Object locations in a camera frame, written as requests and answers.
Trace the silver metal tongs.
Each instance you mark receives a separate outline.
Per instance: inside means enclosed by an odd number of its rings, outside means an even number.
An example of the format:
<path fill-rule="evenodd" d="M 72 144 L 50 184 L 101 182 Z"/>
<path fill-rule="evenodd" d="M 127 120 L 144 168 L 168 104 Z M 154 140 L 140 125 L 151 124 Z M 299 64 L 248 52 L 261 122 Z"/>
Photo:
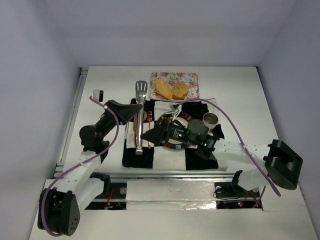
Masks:
<path fill-rule="evenodd" d="M 148 93 L 148 83 L 146 81 L 139 80 L 135 83 L 135 100 L 141 109 L 137 113 L 136 122 L 136 155 L 143 154 L 143 140 L 141 139 L 141 134 L 143 133 L 143 123 L 144 123 L 144 104 L 146 96 Z"/>

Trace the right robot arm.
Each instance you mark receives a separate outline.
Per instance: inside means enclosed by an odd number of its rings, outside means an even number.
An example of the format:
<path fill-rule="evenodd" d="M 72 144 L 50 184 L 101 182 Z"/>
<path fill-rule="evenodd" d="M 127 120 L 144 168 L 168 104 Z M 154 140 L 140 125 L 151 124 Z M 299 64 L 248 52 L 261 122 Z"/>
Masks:
<path fill-rule="evenodd" d="M 245 145 L 208 132 L 208 127 L 199 119 L 191 119 L 187 126 L 183 126 L 165 118 L 140 137 L 155 146 L 170 140 L 195 146 L 195 154 L 205 161 L 214 158 L 252 164 L 252 169 L 238 170 L 232 179 L 235 185 L 246 191 L 264 186 L 271 186 L 274 191 L 278 187 L 287 190 L 297 188 L 303 160 L 285 142 L 274 139 L 270 144 Z"/>

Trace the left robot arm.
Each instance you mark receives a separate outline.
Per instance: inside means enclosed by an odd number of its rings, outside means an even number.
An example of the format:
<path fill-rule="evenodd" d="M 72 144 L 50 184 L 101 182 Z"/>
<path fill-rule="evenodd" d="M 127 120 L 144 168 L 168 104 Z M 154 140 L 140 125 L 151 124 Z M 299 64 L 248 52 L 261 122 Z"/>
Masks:
<path fill-rule="evenodd" d="M 53 237 L 73 235 L 81 212 L 95 197 L 109 192 L 109 175 L 96 172 L 115 143 L 104 138 L 112 129 L 119 131 L 120 125 L 128 123 L 143 106 L 109 100 L 103 108 L 97 123 L 79 131 L 83 146 L 79 162 L 55 178 L 39 197 L 37 226 Z"/>

